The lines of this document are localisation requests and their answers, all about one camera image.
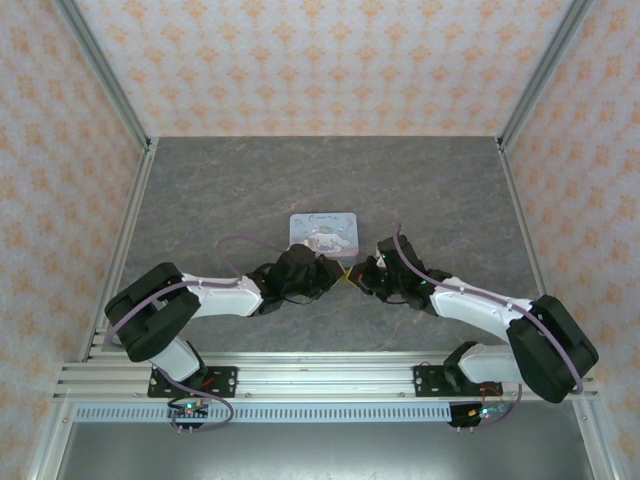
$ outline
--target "wire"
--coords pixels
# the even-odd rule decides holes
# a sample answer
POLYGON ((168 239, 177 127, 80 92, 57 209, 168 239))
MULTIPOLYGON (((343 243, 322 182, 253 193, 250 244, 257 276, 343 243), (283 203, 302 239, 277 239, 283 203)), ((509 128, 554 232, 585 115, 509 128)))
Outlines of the wire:
POLYGON ((222 237, 220 240, 218 240, 216 242, 216 244, 214 246, 214 248, 215 248, 215 250, 217 252, 216 257, 218 257, 218 260, 220 260, 220 262, 225 264, 227 266, 227 268, 229 268, 229 270, 231 270, 233 273, 235 273, 236 277, 238 277, 238 279, 242 278, 242 273, 240 272, 240 270, 238 270, 233 263, 231 263, 229 260, 227 260, 227 258, 222 253, 220 253, 221 252, 220 247, 224 243, 227 243, 230 240, 246 240, 248 242, 257 243, 258 245, 262 245, 263 247, 270 248, 271 250, 275 250, 276 252, 279 252, 279 253, 284 252, 283 249, 281 249, 280 247, 275 246, 271 242, 267 242, 266 240, 262 240, 260 238, 252 237, 250 235, 228 235, 226 237, 222 237))
MULTIPOLYGON (((267 242, 266 240, 261 240, 259 238, 251 237, 249 235, 228 235, 226 237, 222 237, 220 240, 218 240, 216 242, 215 248, 218 249, 218 247, 220 247, 222 244, 228 242, 229 240, 247 240, 249 242, 253 242, 253 243, 257 243, 258 245, 262 245, 263 247, 270 248, 271 250, 275 250, 276 252, 282 253, 284 251, 281 248, 276 247, 272 243, 267 242)), ((211 281, 188 280, 188 281, 183 281, 183 282, 180 282, 180 283, 174 283, 173 285, 169 285, 168 287, 165 287, 165 288, 157 291, 156 293, 148 296, 144 300, 142 300, 142 302, 140 302, 138 305, 133 307, 124 317, 122 317, 120 320, 118 320, 118 322, 113 327, 111 327, 107 331, 107 333, 105 334, 105 342, 106 343, 110 343, 111 345, 120 347, 120 345, 117 345, 116 343, 113 343, 113 337, 115 336, 115 334, 118 333, 118 331, 122 327, 124 327, 124 325, 129 320, 131 320, 134 316, 136 316, 143 308, 145 308, 147 305, 150 305, 155 300, 157 300, 158 298, 166 295, 167 293, 171 293, 171 292, 173 292, 175 290, 178 290, 179 288, 183 288, 183 287, 196 287, 196 286, 210 287, 210 288, 234 288, 234 287, 237 287, 238 284, 240 283, 240 281, 242 280, 242 273, 240 273, 240 270, 238 270, 235 267, 235 265, 233 265, 226 258, 224 258, 223 255, 218 254, 218 258, 222 261, 222 263, 227 265, 227 267, 229 267, 234 273, 236 273, 236 275, 237 275, 237 281, 236 282, 233 282, 233 283, 218 283, 218 282, 211 282, 211 281)))
MULTIPOLYGON (((231 403, 229 403, 224 398, 218 397, 217 395, 214 395, 212 393, 201 392, 200 390, 194 390, 193 388, 186 387, 186 386, 182 385, 181 383, 175 381, 173 378, 171 378, 169 376, 169 374, 167 372, 165 372, 164 370, 162 370, 161 368, 158 368, 158 371, 167 380, 167 382, 169 382, 174 387, 179 388, 180 390, 183 390, 183 391, 185 391, 187 393, 191 393, 193 395, 202 397, 202 398, 210 398, 212 400, 215 400, 216 402, 220 402, 222 405, 227 407, 227 409, 229 410, 229 416, 227 418, 225 418, 224 420, 222 420, 221 422, 216 422, 216 423, 213 423, 213 424, 210 424, 210 425, 206 425, 206 426, 197 428, 195 430, 194 429, 190 429, 190 431, 192 433, 201 433, 201 432, 207 432, 207 431, 211 431, 211 430, 217 430, 218 428, 224 427, 229 422, 231 422, 231 420, 233 420, 233 417, 235 416, 235 410, 233 409, 233 405, 231 405, 231 403)), ((171 426, 173 428, 175 428, 176 430, 178 430, 178 431, 180 431, 182 428, 177 423, 176 418, 177 418, 178 415, 183 413, 185 410, 186 410, 185 408, 182 408, 181 410, 176 410, 173 413, 172 417, 171 417, 171 426)))
POLYGON ((171 293, 175 290, 178 290, 180 288, 184 288, 184 287, 213 287, 213 288, 234 288, 238 286, 238 282, 235 283, 218 283, 218 282, 208 282, 208 281, 199 281, 199 280, 186 280, 183 282, 179 282, 179 283, 174 283, 173 285, 169 285, 168 287, 165 287, 161 290, 158 290, 156 293, 149 295, 148 297, 146 297, 144 300, 142 300, 139 304, 137 304, 135 307, 133 307, 131 310, 129 310, 127 312, 127 314, 122 317, 120 320, 118 320, 118 322, 113 325, 105 334, 105 343, 110 343, 112 345, 115 345, 117 347, 120 347, 120 345, 117 345, 116 343, 113 343, 113 337, 115 336, 116 333, 118 333, 120 331, 120 329, 122 327, 125 326, 125 324, 131 320, 133 317, 135 317, 138 313, 140 313, 140 311, 142 309, 144 309, 145 307, 147 307, 148 305, 150 305, 151 303, 153 303, 154 301, 158 300, 160 297, 163 297, 165 295, 167 295, 168 293, 171 293))
MULTIPOLYGON (((435 279, 431 278, 430 276, 426 275, 425 273, 421 272, 414 265, 412 265, 411 262, 409 262, 409 260, 407 259, 406 255, 402 251, 402 248, 400 248, 400 241, 398 240, 398 235, 400 235, 400 230, 401 229, 402 229, 402 224, 399 224, 398 225, 398 229, 396 230, 396 233, 393 235, 393 244, 395 245, 396 250, 398 252, 398 255, 400 255, 400 258, 402 259, 404 264, 407 266, 407 268, 409 268, 409 270, 411 270, 413 273, 418 275, 423 280, 426 280, 427 282, 429 282, 429 283, 431 283, 431 284, 433 284, 433 285, 435 285, 437 287, 442 287, 442 288, 447 289, 447 290, 460 292, 461 291, 460 287, 456 287, 456 286, 453 286, 453 285, 448 285, 448 284, 443 283, 443 282, 439 282, 438 280, 435 280, 435 279)), ((573 364, 573 362, 569 358, 569 355, 567 354, 565 349, 562 347, 562 345, 560 345, 560 342, 558 342, 558 340, 553 336, 553 334, 549 331, 549 329, 540 320, 538 320, 535 317, 535 315, 533 315, 531 312, 525 310, 524 308, 520 307, 519 305, 511 304, 507 300, 503 300, 503 299, 501 299, 499 297, 496 297, 496 296, 491 295, 491 294, 486 293, 486 292, 482 292, 480 290, 476 290, 474 288, 465 288, 464 289, 464 293, 465 294, 470 294, 470 295, 475 295, 477 297, 486 298, 486 299, 488 299, 488 300, 490 300, 492 302, 495 302, 498 305, 501 305, 503 307, 507 307, 508 306, 509 308, 513 308, 516 312, 524 315, 528 320, 530 320, 536 326, 536 328, 538 328, 538 330, 540 330, 540 332, 542 332, 542 334, 545 337, 547 337, 547 339, 549 340, 549 343, 551 343, 551 345, 553 345, 553 348, 555 348, 555 350, 558 352, 558 355, 560 355, 560 358, 562 358, 564 363, 567 365, 567 368, 569 369, 569 372, 571 373, 571 376, 573 377, 573 380, 576 383, 576 389, 572 390, 571 393, 574 393, 574 394, 582 393, 582 391, 584 390, 584 385, 582 383, 582 378, 580 378, 580 374, 578 373, 578 370, 576 369, 576 366, 573 364)))

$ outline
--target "floral wallpaper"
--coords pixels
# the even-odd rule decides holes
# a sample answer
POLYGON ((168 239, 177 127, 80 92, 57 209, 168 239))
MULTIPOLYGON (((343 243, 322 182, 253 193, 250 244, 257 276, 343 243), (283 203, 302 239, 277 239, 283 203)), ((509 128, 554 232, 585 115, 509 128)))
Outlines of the floral wallpaper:
POLYGON ((498 135, 570 0, 80 0, 151 136, 498 135))
POLYGON ((543 273, 640 472, 640 4, 596 2, 509 151, 543 273))
POLYGON ((51 0, 0 2, 0 478, 27 474, 140 152, 51 0))

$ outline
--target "aluminum frame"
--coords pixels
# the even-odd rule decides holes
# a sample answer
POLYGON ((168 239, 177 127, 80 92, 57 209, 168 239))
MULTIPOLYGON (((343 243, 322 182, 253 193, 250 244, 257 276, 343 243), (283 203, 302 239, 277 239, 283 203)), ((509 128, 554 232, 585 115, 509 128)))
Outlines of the aluminum frame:
POLYGON ((122 118, 131 138, 133 138, 141 148, 145 148, 149 144, 149 137, 138 115, 131 106, 131 102, 129 102, 122 85, 120 85, 118 77, 109 65, 107 57, 100 48, 93 33, 91 33, 91 29, 77 3, 75 0, 53 1, 58 7, 60 15, 65 19, 69 29, 80 44, 96 76, 104 86, 107 95, 122 118))
POLYGON ((502 150, 507 151, 517 137, 593 3, 593 0, 574 0, 567 10, 500 136, 502 150))

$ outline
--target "metal extrusion bar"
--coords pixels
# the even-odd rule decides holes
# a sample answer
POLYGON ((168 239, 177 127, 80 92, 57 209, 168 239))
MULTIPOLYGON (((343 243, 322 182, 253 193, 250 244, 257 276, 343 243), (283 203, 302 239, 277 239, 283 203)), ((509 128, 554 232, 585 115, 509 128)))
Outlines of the metal extrusion bar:
POLYGON ((518 224, 520 225, 520 232, 522 233, 524 246, 527 249, 527 255, 529 256, 529 262, 531 263, 531 270, 533 271, 533 277, 536 281, 536 287, 538 288, 538 293, 540 295, 544 295, 545 293, 547 293, 547 287, 545 285, 542 268, 540 268, 540 262, 538 261, 536 250, 533 247, 533 240, 531 239, 531 233, 529 232, 527 219, 524 215, 524 210, 522 209, 522 203, 520 202, 520 197, 518 196, 518 190, 516 189, 516 184, 515 184, 515 181, 513 180, 513 175, 511 174, 511 167, 509 166, 509 159, 507 158, 507 153, 500 149, 499 144, 498 144, 498 155, 500 156, 500 163, 502 164, 502 169, 504 170, 504 176, 507 180, 509 193, 511 193, 511 200, 513 201, 513 207, 515 208, 515 211, 516 211, 518 224))
POLYGON ((626 472, 611 435, 611 422, 607 421, 602 400, 574 402, 573 408, 580 433, 596 480, 624 480, 632 478, 626 472))
MULTIPOLYGON (((86 363, 63 367, 55 401, 166 402, 146 395, 150 364, 132 364, 122 352, 96 352, 86 363)), ((441 365, 445 353, 228 353, 202 355, 206 365, 239 368, 232 402, 415 402, 412 367, 422 362, 441 365)), ((586 393, 595 398, 591 379, 586 393)), ((517 386, 504 384, 505 398, 517 386)), ((433 397, 429 402, 477 400, 478 397, 433 397)), ((539 400, 525 387, 524 400, 539 400)))
POLYGON ((154 138, 147 148, 142 152, 140 161, 138 162, 138 170, 134 180, 129 188, 129 198, 127 199, 126 209, 123 212, 120 222, 120 235, 116 245, 114 246, 109 270, 104 280, 100 298, 98 299, 96 310, 93 315, 93 327, 87 330, 83 348, 79 355, 79 361, 85 361, 89 356, 89 351, 93 346, 96 329, 104 329, 108 326, 108 320, 104 315, 104 307, 109 300, 117 293, 118 283, 124 269, 124 262, 133 236, 133 229, 142 203, 144 189, 151 172, 151 165, 156 151, 158 139, 154 138))
POLYGON ((516 108, 507 121, 505 130, 499 139, 502 150, 506 151, 516 138, 524 121, 535 106, 547 80, 549 80, 592 4, 593 0, 574 0, 569 7, 558 31, 547 47, 516 108))
POLYGON ((67 21, 69 28, 78 40, 78 43, 80 43, 96 75, 104 85, 109 98, 111 98, 116 110, 124 121, 131 137, 140 147, 146 147, 149 143, 149 138, 147 137, 144 127, 142 123, 140 123, 140 119, 131 106, 118 78, 109 66, 107 58, 98 45, 96 38, 93 36, 93 33, 91 33, 91 29, 87 25, 75 0, 55 0, 55 3, 58 6, 60 14, 67 21))

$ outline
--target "purple cable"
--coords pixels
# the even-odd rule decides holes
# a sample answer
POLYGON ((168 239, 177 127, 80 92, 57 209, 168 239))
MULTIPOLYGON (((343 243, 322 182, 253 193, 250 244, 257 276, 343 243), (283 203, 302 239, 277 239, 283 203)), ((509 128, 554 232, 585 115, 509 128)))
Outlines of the purple cable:
MULTIPOLYGON (((223 237, 223 238, 221 238, 220 240, 218 240, 216 242, 215 248, 217 249, 223 243, 226 243, 229 240, 247 240, 249 242, 254 242, 254 243, 257 243, 258 245, 262 245, 263 247, 270 248, 271 250, 275 250, 276 252, 282 253, 284 251, 281 248, 278 248, 275 245, 273 245, 273 244, 271 244, 271 243, 269 243, 269 242, 267 242, 265 240, 260 240, 259 238, 251 237, 249 235, 229 235, 227 237, 223 237)), ((233 271, 236 274, 236 276, 238 277, 238 281, 236 281, 235 283, 217 283, 217 282, 199 282, 197 280, 188 280, 188 281, 184 281, 184 282, 180 282, 180 283, 174 283, 173 285, 169 285, 168 287, 165 287, 162 290, 157 291, 153 295, 150 295, 147 298, 145 298, 142 302, 140 302, 138 305, 133 307, 124 317, 122 317, 120 320, 118 320, 118 322, 113 327, 111 327, 107 331, 107 333, 105 334, 105 343, 110 343, 112 345, 116 345, 115 343, 113 343, 113 337, 115 336, 116 333, 118 333, 118 331, 129 320, 131 320, 135 315, 137 315, 147 305, 151 304, 152 302, 154 302, 158 298, 166 295, 167 293, 173 292, 174 290, 177 290, 177 289, 182 288, 182 287, 211 287, 211 288, 233 288, 233 287, 236 287, 238 285, 238 283, 239 283, 239 280, 242 278, 242 273, 240 273, 240 271, 231 262, 226 260, 224 258, 224 256, 219 255, 218 258, 225 265, 227 265, 227 267, 229 267, 231 269, 231 271, 233 271)))
POLYGON ((228 261, 224 255, 222 255, 220 253, 220 246, 223 243, 228 242, 229 240, 247 240, 249 242, 253 242, 253 243, 257 243, 258 245, 262 245, 263 247, 266 248, 270 248, 271 250, 275 250, 278 253, 282 253, 284 252, 284 250, 282 250, 281 248, 275 246, 274 244, 267 242, 266 240, 261 240, 259 238, 256 237, 252 237, 250 235, 229 235, 227 237, 222 237, 220 240, 218 240, 215 244, 215 249, 218 252, 218 254, 216 255, 218 257, 218 260, 220 260, 222 263, 224 263, 227 268, 229 268, 229 270, 231 270, 233 273, 236 274, 236 276, 238 278, 242 278, 242 273, 240 273, 240 270, 238 270, 236 268, 235 265, 233 265, 230 261, 228 261))
MULTIPOLYGON (((211 431, 211 430, 217 430, 218 428, 224 427, 231 420, 233 420, 233 417, 235 416, 235 410, 233 409, 233 405, 231 405, 224 398, 218 397, 217 395, 213 395, 212 393, 201 392, 200 390, 194 390, 193 388, 185 387, 181 383, 176 382, 173 378, 171 378, 169 376, 169 374, 167 372, 165 372, 161 368, 158 368, 158 371, 174 387, 179 388, 180 390, 184 390, 187 393, 192 393, 194 395, 197 395, 198 397, 211 398, 212 400, 215 400, 216 402, 220 402, 222 405, 227 407, 227 409, 229 410, 229 416, 227 418, 225 418, 224 420, 222 420, 221 422, 217 422, 217 423, 213 423, 211 425, 199 427, 199 428, 197 428, 195 430, 190 430, 191 433, 201 433, 201 432, 208 432, 208 431, 211 431)), ((171 417, 171 426, 173 428, 175 428, 176 430, 178 430, 178 431, 180 431, 180 424, 178 424, 178 422, 176 421, 176 417, 178 416, 179 413, 181 413, 181 410, 176 410, 174 412, 173 416, 171 417)))
POLYGON ((105 343, 110 343, 112 345, 117 345, 113 343, 113 337, 118 331, 124 327, 124 325, 131 320, 134 316, 136 316, 140 311, 146 306, 150 305, 152 302, 157 300, 158 298, 166 295, 167 293, 171 293, 174 290, 178 290, 179 288, 184 287, 212 287, 212 288, 233 288, 238 285, 238 282, 235 283, 217 283, 217 282, 199 282, 197 280, 188 280, 180 283, 174 283, 173 285, 169 285, 168 287, 163 288, 162 290, 158 290, 153 295, 149 295, 147 298, 142 300, 138 305, 133 307, 129 312, 122 317, 118 322, 111 327, 107 333, 105 334, 104 341, 105 343))
MULTIPOLYGON (((422 273, 420 270, 418 270, 416 267, 414 267, 411 264, 411 262, 409 262, 409 260, 407 259, 406 255, 402 251, 402 248, 400 248, 400 241, 398 240, 398 235, 400 235, 400 230, 401 229, 402 229, 402 224, 399 224, 398 225, 398 229, 396 230, 396 233, 393 236, 393 244, 395 245, 396 250, 398 252, 398 255, 400 255, 400 258, 402 259, 404 264, 407 266, 407 268, 409 268, 409 270, 411 270, 413 273, 418 275, 423 280, 426 280, 427 282, 431 283, 432 285, 435 285, 437 287, 442 287, 442 288, 445 288, 447 290, 452 290, 454 292, 459 292, 460 291, 459 287, 455 287, 453 285, 448 285, 446 283, 439 282, 439 281, 431 278, 430 276, 422 273)), ((473 289, 473 288, 465 288, 464 289, 464 293, 465 294, 468 293, 470 295, 475 295, 477 297, 486 298, 488 300, 491 300, 492 302, 497 303, 498 305, 502 305, 503 307, 506 307, 507 305, 509 305, 509 302, 507 302, 506 300, 502 300, 501 298, 495 297, 495 296, 493 296, 491 294, 488 294, 488 293, 485 293, 485 292, 481 292, 480 290, 476 290, 476 289, 473 289)), ((547 337, 547 339, 549 340, 551 345, 553 345, 553 348, 555 348, 556 351, 558 352, 558 355, 560 355, 560 358, 562 358, 564 363, 567 365, 567 368, 569 369, 569 372, 571 373, 571 376, 573 377, 573 380, 576 382, 576 389, 573 390, 572 393, 574 393, 574 394, 582 393, 582 391, 584 390, 584 385, 582 383, 582 378, 580 378, 580 374, 578 373, 578 370, 576 369, 576 366, 573 364, 573 362, 569 358, 569 355, 567 354, 565 349, 562 348, 562 345, 560 345, 560 342, 558 342, 558 340, 553 336, 553 334, 549 331, 549 329, 547 327, 545 327, 544 324, 535 317, 535 315, 533 315, 532 313, 528 312, 524 308, 522 308, 522 307, 520 307, 518 305, 515 305, 515 304, 511 304, 511 308, 513 308, 516 312, 518 312, 518 313, 524 315, 525 317, 527 317, 527 319, 529 319, 536 326, 536 328, 538 330, 540 330, 545 337, 547 337)))

